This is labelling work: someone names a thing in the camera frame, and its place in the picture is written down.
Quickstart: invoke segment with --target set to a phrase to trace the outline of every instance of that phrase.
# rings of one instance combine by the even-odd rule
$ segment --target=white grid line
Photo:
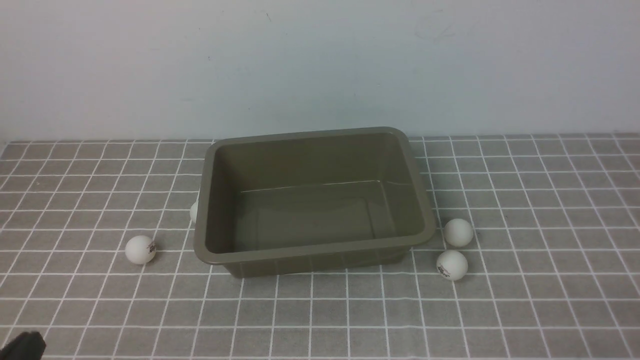
[[[235,324],[233,326],[234,332],[231,335],[231,347],[229,348],[229,357],[233,357],[234,355],[234,347],[236,345],[236,331],[238,329],[238,318],[240,317],[240,303],[242,302],[243,291],[244,291],[244,279],[242,279],[242,281],[240,282],[240,293],[238,294],[238,306],[236,308],[236,319],[235,319]]]
[[[194,353],[196,350],[196,342],[198,341],[198,332],[200,331],[200,327],[202,323],[202,313],[204,312],[204,306],[206,304],[207,294],[209,293],[209,283],[211,282],[211,273],[213,273],[213,266],[209,266],[209,275],[207,276],[207,284],[204,287],[204,295],[202,295],[202,304],[200,305],[200,315],[198,315],[198,327],[196,328],[196,332],[193,335],[193,344],[191,344],[191,357],[194,356]]]
[[[102,155],[104,155],[104,151],[106,150],[106,146],[102,148]],[[95,165],[95,167],[93,168],[93,173],[95,173],[95,170],[98,168],[98,164],[97,163]],[[87,186],[89,186],[89,182],[91,181],[92,176],[89,178],[89,181],[86,182],[86,185],[84,186],[84,190],[86,190]],[[76,201],[76,205],[74,206],[74,211],[77,209],[78,205],[80,204],[80,201],[82,200],[82,195],[80,195],[78,197],[78,200]],[[51,200],[53,199],[53,197],[51,197],[49,199],[49,202],[47,203],[47,208],[49,207],[49,204],[51,203]],[[71,215],[69,215],[69,218],[67,219],[67,223],[65,224],[65,226],[63,227],[63,229],[66,229],[69,222],[71,221]],[[51,323],[49,324],[47,330],[44,333],[44,336],[46,337],[47,334],[49,333],[49,331],[51,330],[51,326],[53,326],[53,323],[56,321],[56,317],[58,316],[58,313],[60,311],[60,309],[62,308],[63,302],[65,300],[65,298],[67,297],[67,293],[69,291],[69,289],[71,289],[71,284],[73,283],[74,279],[76,278],[76,273],[78,272],[78,269],[80,269],[80,264],[82,264],[82,260],[84,259],[84,255],[86,254],[86,250],[89,248],[89,244],[91,243],[93,234],[95,233],[95,229],[98,227],[98,222],[100,221],[100,218],[98,220],[96,220],[95,225],[93,226],[93,231],[91,233],[91,235],[89,235],[89,238],[87,239],[86,245],[84,246],[84,249],[82,250],[82,254],[80,255],[80,259],[78,260],[78,264],[76,265],[76,268],[73,272],[73,274],[71,275],[71,279],[69,279],[69,283],[67,284],[67,288],[65,289],[64,294],[62,295],[62,299],[60,301],[60,303],[58,304],[58,307],[56,308],[56,312],[54,313],[53,317],[51,318]],[[54,245],[54,249],[58,246],[60,240],[62,239],[62,234],[64,234],[64,231],[60,232],[60,235],[58,236],[58,239],[56,240],[56,244]],[[51,256],[54,254],[54,252],[52,251],[51,254],[49,255],[49,259],[47,259],[47,263],[49,263],[49,260],[51,259]]]
[[[511,147],[508,144],[507,144],[507,150],[511,154]],[[513,158],[511,159],[511,162],[515,166],[515,161],[513,160]],[[522,177],[520,176],[520,174],[518,174],[518,180],[520,180],[520,184],[522,185],[522,187],[524,187],[524,182],[522,181]],[[529,194],[525,192],[525,196],[527,198],[527,203],[529,203],[529,205],[531,205],[531,199],[529,198]],[[531,213],[533,214],[533,219],[536,221],[536,225],[538,226],[538,229],[541,229],[540,221],[538,220],[538,216],[536,215],[536,212],[535,211],[531,211]],[[575,230],[572,229],[572,231],[573,231],[573,235],[577,239],[578,237],[575,234]],[[547,255],[549,256],[549,258],[551,260],[551,265],[554,267],[554,272],[556,273],[555,275],[557,276],[558,282],[560,283],[560,287],[562,289],[562,292],[563,292],[565,298],[569,299],[568,292],[567,292],[566,288],[564,287],[564,283],[562,282],[562,278],[560,277],[560,274],[558,273],[558,269],[557,269],[557,266],[556,266],[556,261],[554,260],[553,256],[551,256],[551,249],[549,248],[549,245],[547,243],[547,237],[545,236],[543,231],[540,231],[540,236],[542,237],[542,241],[545,244],[545,249],[547,250]],[[568,301],[567,303],[569,305],[569,310],[571,311],[571,315],[573,317],[573,321],[575,322],[576,325],[580,324],[578,322],[577,316],[575,315],[575,311],[573,310],[573,306],[572,306],[571,302]],[[587,350],[587,354],[589,355],[589,357],[592,357],[591,350],[589,349],[587,340],[586,340],[586,338],[584,336],[584,333],[583,333],[582,329],[579,329],[579,332],[580,332],[580,338],[582,339],[582,342],[584,344],[584,348]]]
[[[145,184],[147,183],[147,179],[148,179],[148,176],[145,178],[145,181],[144,181],[144,183],[142,185],[142,188],[145,187]],[[140,194],[138,194],[138,196],[136,198],[136,205],[138,205],[138,201],[140,200],[141,196],[142,196],[142,192],[140,192]],[[133,217],[133,212],[131,212],[131,214],[129,215],[129,219],[127,219],[127,225],[125,226],[125,228],[129,227],[129,223],[131,222],[131,218],[132,217]],[[118,247],[117,247],[118,249],[120,249],[120,247],[122,246],[122,243],[124,241],[125,236],[127,236],[127,232],[123,231],[122,232],[122,236],[120,237],[120,242],[118,242]],[[113,268],[113,264],[116,261],[116,257],[117,257],[117,253],[113,254],[113,258],[111,259],[111,264],[109,265],[109,270],[107,270],[107,276],[105,276],[104,280],[102,280],[102,286],[100,287],[100,292],[98,294],[98,298],[101,297],[102,292],[104,291],[104,287],[105,287],[105,285],[107,283],[107,280],[109,279],[109,273],[111,272],[111,269]],[[140,269],[140,274],[142,274],[142,272],[144,271],[144,268],[145,268],[145,265],[143,265],[142,268]],[[82,335],[80,335],[80,340],[78,341],[78,344],[77,344],[77,347],[76,347],[76,352],[74,353],[74,356],[78,356],[78,352],[80,351],[80,348],[82,346],[82,342],[84,340],[84,336],[86,335],[86,330],[89,327],[89,324],[91,323],[91,320],[93,319],[93,314],[95,314],[95,310],[96,310],[97,307],[98,307],[98,300],[96,300],[95,303],[93,304],[93,309],[91,310],[91,314],[89,315],[89,319],[87,319],[87,321],[86,321],[86,326],[85,326],[85,328],[83,330],[83,333],[82,333]],[[125,316],[123,324],[126,324],[126,323],[127,323],[127,317]],[[115,353],[115,351],[117,349],[117,345],[118,345],[118,343],[116,342],[116,347],[113,350],[114,353]]]
[[[424,154],[425,156],[429,156],[429,154],[427,153],[427,145],[426,142],[422,143],[422,147],[424,148]],[[429,182],[431,183],[431,187],[433,188],[433,177],[431,176],[431,173],[429,173]],[[435,194],[433,196],[433,205],[435,207],[435,211],[436,211],[436,221],[441,221],[440,218],[440,209],[438,208],[438,200],[435,197]],[[442,247],[443,249],[447,250],[447,242],[444,240],[444,230],[442,229],[442,226],[438,226],[437,231],[440,231],[440,237],[442,238]],[[451,282],[451,288],[453,290],[453,297],[454,297],[454,301],[456,302],[456,310],[458,311],[458,321],[460,322],[460,325],[463,325],[462,322],[462,310],[460,309],[460,303],[458,302],[458,291],[456,289],[456,285],[455,283],[452,281]],[[470,352],[469,352],[469,345],[467,343],[467,334],[465,333],[465,331],[462,331],[462,340],[464,342],[465,345],[465,352],[467,353],[467,357],[471,358]]]
[[[280,284],[280,276],[276,275],[276,290],[273,294],[273,316],[271,317],[271,338],[269,339],[269,358],[273,355],[273,335],[276,327],[276,307],[278,306],[278,285]]]
[[[478,147],[480,148],[480,155],[483,155],[483,150],[482,150],[482,146],[480,144],[480,141],[478,141]],[[484,163],[484,166],[486,167],[487,166],[486,165],[486,160],[484,158],[483,158],[483,163]],[[498,201],[498,194],[495,191],[495,185],[494,185],[493,179],[491,177],[489,177],[489,182],[491,183],[491,188],[493,190],[493,196],[495,197],[495,200],[497,202]],[[504,224],[506,226],[507,220],[506,220],[506,217],[504,216],[504,212],[503,212],[502,209],[500,209],[500,215],[502,217],[502,221],[504,222]],[[511,232],[507,231],[507,237],[509,239],[509,243],[511,244],[511,248],[513,248],[513,254],[514,254],[514,257],[516,259],[516,264],[518,265],[518,269],[520,270],[520,272],[523,273],[522,265],[520,264],[520,259],[518,258],[518,256],[516,255],[516,252],[515,252],[516,247],[515,247],[515,245],[513,243],[513,239],[511,238]],[[478,251],[480,252],[481,257],[482,257],[483,251],[482,251],[482,249],[480,247],[480,241],[477,239],[477,237],[476,237],[476,242],[477,242],[477,245],[478,245]],[[531,292],[529,291],[529,285],[527,284],[527,280],[525,279],[524,274],[522,274],[522,282],[524,284],[525,291],[527,292],[527,297],[530,300],[529,304],[531,305],[531,309],[533,311],[533,315],[534,315],[534,317],[536,319],[536,324],[538,325],[538,327],[540,327],[541,324],[540,324],[540,319],[538,318],[538,311],[536,310],[536,307],[533,306],[533,300],[531,300]],[[496,305],[496,308],[495,308],[496,316],[498,316],[498,319],[500,319],[500,312],[498,311],[497,303],[494,302],[494,304]],[[551,357],[551,351],[549,350],[549,345],[547,344],[547,339],[545,338],[545,335],[544,335],[544,333],[542,331],[542,328],[540,329],[540,337],[542,338],[542,342],[543,342],[543,344],[545,346],[545,351],[547,352],[547,357]]]
[[[451,151],[454,154],[454,157],[456,155],[456,148],[455,146],[453,146],[453,141],[451,140]],[[458,167],[458,160],[454,160],[454,162],[456,163],[456,169],[460,170]],[[462,176],[460,174],[458,174],[458,178],[460,180],[460,186],[462,187],[462,194],[464,194],[464,198],[465,198],[465,204],[467,205],[467,207],[469,207],[469,200],[467,199],[467,194],[465,193],[465,183],[462,181]],[[474,218],[471,216],[471,210],[467,210],[467,215],[469,216],[469,220],[471,221],[471,227],[473,229],[475,229],[475,224],[474,224]],[[481,246],[480,246],[480,241],[477,240],[476,234],[474,232],[474,238],[476,238],[476,245],[478,246],[479,250],[482,250]],[[486,263],[484,262],[484,256],[482,254],[482,251],[479,252],[480,254],[480,261],[482,262],[482,266],[484,268],[484,272],[487,272],[487,267],[486,267]],[[493,310],[495,311],[495,316],[498,319],[498,325],[500,327],[500,333],[502,334],[502,340],[503,340],[503,344],[504,344],[504,349],[507,353],[507,357],[511,357],[511,351],[509,349],[509,345],[507,342],[507,337],[504,334],[504,329],[502,328],[502,319],[500,319],[500,313],[498,312],[498,305],[495,302],[495,295],[493,294],[493,286],[491,284],[491,281],[489,280],[489,275],[486,275],[486,282],[487,284],[489,284],[489,293],[491,294],[491,298],[493,300]]]
[[[385,317],[385,341],[387,342],[386,347],[387,347],[387,357],[391,356],[391,348],[389,347],[389,329],[388,329],[388,320],[387,320],[387,299],[386,299],[386,294],[385,294],[385,280],[384,280],[384,275],[382,274],[382,265],[379,265],[379,270],[380,270],[380,291],[382,293],[382,313],[384,314]]]
[[[591,143],[591,141],[590,141],[590,140],[587,140],[587,143],[589,144],[589,146],[591,147],[591,149],[593,149],[593,144]],[[564,142],[563,142],[563,141],[560,141],[560,144],[561,144],[561,145],[563,146],[563,148],[564,148]],[[600,159],[599,159],[599,158],[598,158],[598,162],[599,162],[600,166],[602,166],[602,162],[600,161]],[[572,167],[573,167],[573,169],[575,170],[575,165],[573,164],[573,161],[572,161],[572,160],[569,160],[569,163],[571,164],[571,166],[572,166]],[[606,172],[605,174],[606,174],[606,176],[607,176],[608,180],[613,184],[613,180],[611,179],[611,176],[609,175],[609,173],[608,173],[608,172]],[[578,179],[580,180],[580,185],[582,185],[582,187],[583,187],[583,188],[585,188],[584,183],[582,182],[582,179],[580,179],[580,177],[578,177]],[[615,190],[615,191],[616,191],[616,195],[617,195],[617,196],[618,196],[622,201],[624,201],[624,198],[622,197],[622,195],[620,194],[620,192],[619,192],[618,190]],[[597,206],[597,207],[596,207],[596,206],[595,206],[595,202],[593,201],[593,198],[591,197],[591,194],[590,194],[589,192],[586,192],[586,193],[587,193],[587,199],[589,199],[589,203],[591,204],[591,208],[593,208],[593,209],[595,210],[595,213],[596,213],[596,216],[598,217],[598,220],[599,220],[599,221],[604,225],[604,224],[605,224],[605,222],[604,222],[604,220],[602,219],[602,216],[601,216],[600,211],[599,211],[599,209],[602,209],[603,207],[601,207],[601,206]],[[628,207],[628,206],[624,206],[624,207],[622,207],[622,209],[625,209],[625,210],[626,210],[627,214],[628,214],[628,215],[629,215],[629,217],[631,218],[631,221],[633,221],[633,223],[635,224],[635,226],[636,226],[636,227],[638,227],[638,228],[640,229],[640,227],[638,226],[638,223],[637,223],[636,219],[634,218],[633,214],[631,214],[631,211],[629,211],[629,207]],[[613,250],[613,251],[615,251],[615,253],[618,255],[618,259],[619,259],[619,260],[620,260],[620,262],[622,263],[622,266],[625,268],[625,271],[626,271],[627,273],[629,273],[629,268],[628,268],[628,266],[627,266],[627,264],[626,264],[625,260],[622,258],[622,255],[620,254],[620,250],[618,249],[618,246],[616,245],[616,242],[613,240],[613,236],[611,236],[611,233],[609,232],[608,228],[606,228],[606,227],[605,227],[604,229],[605,229],[605,232],[607,233],[607,237],[609,238],[609,241],[611,242],[611,245],[613,246],[613,249],[612,249],[612,250]],[[631,280],[631,283],[636,287],[636,291],[637,291],[638,295],[640,295],[640,288],[638,288],[638,285],[636,284],[636,282],[634,281],[634,278],[633,278],[630,274],[629,274],[629,279]]]
[[[536,152],[538,152],[538,154],[540,153],[540,150],[538,149],[538,144],[534,143],[534,146],[536,148]],[[547,166],[546,164],[544,164],[544,162],[542,163],[542,167],[546,170]],[[551,182],[551,177],[549,176],[549,174],[547,174],[547,177],[549,179],[549,181]],[[580,183],[583,185],[584,187],[584,183],[582,182],[582,179],[580,177],[578,177],[578,180],[580,181]],[[554,189],[554,192],[556,193],[556,197],[559,199],[560,196],[558,195],[557,190]],[[570,225],[573,225],[573,221],[571,220],[571,218],[569,217],[569,215],[566,212],[566,209],[562,208],[562,211],[564,213],[564,215],[567,218],[567,221],[569,221]],[[573,235],[575,236],[575,238],[578,238],[578,234],[575,233],[575,229],[572,229]],[[582,250],[582,244],[578,241],[578,247],[580,248],[580,250]],[[589,259],[587,258],[587,254],[585,252],[582,252],[582,256],[584,257],[584,260],[587,263],[587,266],[589,267],[589,271],[591,273],[593,273],[593,267],[591,266],[591,263],[589,262]],[[600,282],[598,282],[598,278],[595,275],[591,275],[591,277],[593,278],[593,280],[596,282],[596,285],[598,286],[598,290],[600,291],[600,294],[602,294],[602,297],[604,298],[605,304],[607,305],[607,309],[609,310],[609,314],[611,315],[611,318],[613,319],[614,323],[616,325],[618,324],[618,319],[616,319],[615,314],[613,313],[613,310],[611,309],[611,305],[609,304],[609,301],[607,301],[607,297],[604,293],[604,291],[602,290],[602,287],[600,285]],[[619,330],[620,332],[620,337],[622,338],[622,342],[625,344],[625,348],[627,348],[627,352],[628,354],[633,354],[631,351],[631,348],[629,347],[629,344],[627,343],[627,339],[625,338],[625,335],[622,333],[622,330]]]
[[[26,153],[26,151],[27,151],[28,149],[29,149],[29,147],[28,147],[28,146],[24,149],[24,153],[22,154],[23,156],[24,156],[24,154]],[[49,156],[51,156],[51,152],[52,152],[52,151],[53,151],[53,148],[51,148],[51,150],[49,151]],[[51,203],[51,199],[49,199],[49,201],[48,201],[48,203],[47,203],[47,207],[49,206],[49,204],[50,204],[50,203]],[[39,222],[40,222],[40,220],[42,219],[42,215],[44,215],[44,212],[40,214],[40,216],[38,217],[38,220],[35,222],[35,224],[37,224],[37,223],[39,223]],[[71,220],[71,216],[69,216],[69,218],[67,219],[67,224],[68,224],[69,220]],[[27,245],[27,243],[29,242],[29,239],[30,239],[30,237],[31,237],[32,235],[33,235],[33,230],[29,233],[29,236],[27,236],[27,238],[25,239],[24,244],[22,244],[22,248],[21,248],[21,250],[24,250],[24,247]],[[58,240],[56,241],[56,244],[58,243],[58,241],[60,241],[60,238],[61,238],[61,237],[62,237],[62,232],[60,232],[60,236],[58,237]],[[18,260],[18,257],[20,256],[20,254],[22,254],[22,253],[20,252],[20,253],[16,254],[15,259],[14,259],[14,261],[13,261],[13,263],[12,263],[11,267],[9,268],[9,271],[7,271],[8,273],[10,273],[10,272],[11,272],[11,269],[12,269],[12,268],[13,268],[13,266],[16,264],[16,262],[17,262],[17,260]],[[16,324],[17,324],[18,320],[20,319],[20,316],[22,315],[22,312],[24,311],[25,307],[27,306],[27,303],[29,302],[28,298],[30,298],[30,296],[33,294],[33,291],[35,290],[36,286],[38,285],[38,281],[40,280],[40,277],[41,277],[42,273],[44,273],[45,269],[47,268],[47,265],[49,264],[49,260],[51,260],[51,256],[52,256],[52,255],[53,255],[53,253],[49,254],[49,256],[47,257],[47,261],[45,261],[44,265],[42,265],[42,269],[40,270],[40,273],[38,274],[38,276],[37,276],[37,278],[36,278],[36,281],[33,283],[33,286],[31,287],[31,290],[29,291],[29,295],[27,296],[27,299],[24,301],[24,303],[22,304],[22,307],[20,308],[20,311],[18,312],[18,315],[15,317],[15,321],[14,321],[14,323],[13,323],[13,327],[12,327],[12,328],[7,332],[7,335],[6,335],[6,337],[5,337],[4,342],[3,342],[3,343],[6,343],[6,342],[8,341],[8,337],[9,337],[9,335],[11,334],[11,332],[12,332],[13,328],[16,326]],[[2,287],[2,285],[4,284],[4,281],[6,280],[6,278],[7,278],[7,277],[8,277],[8,275],[5,275],[5,276],[4,276],[4,278],[3,278],[3,281],[2,281],[2,282],[0,282],[0,288],[1,288],[1,287]]]

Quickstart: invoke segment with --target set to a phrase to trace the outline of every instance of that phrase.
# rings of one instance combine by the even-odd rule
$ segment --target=white ball
[[[469,244],[473,238],[474,228],[464,219],[455,218],[444,226],[444,240],[453,246],[465,246]]]
[[[440,254],[436,266],[440,275],[451,281],[462,279],[469,270],[469,263],[465,256],[455,250],[447,250]]]
[[[124,254],[134,264],[146,264],[156,256],[156,243],[148,236],[134,236],[127,242]]]
[[[198,218],[198,201],[191,205],[191,209],[189,210],[189,215],[191,216],[191,222],[196,223],[196,219]]]

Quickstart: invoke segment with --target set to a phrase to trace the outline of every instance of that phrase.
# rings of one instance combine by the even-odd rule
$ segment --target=gray plastic bin
[[[391,127],[218,141],[198,203],[195,254],[236,277],[393,263],[435,231]]]

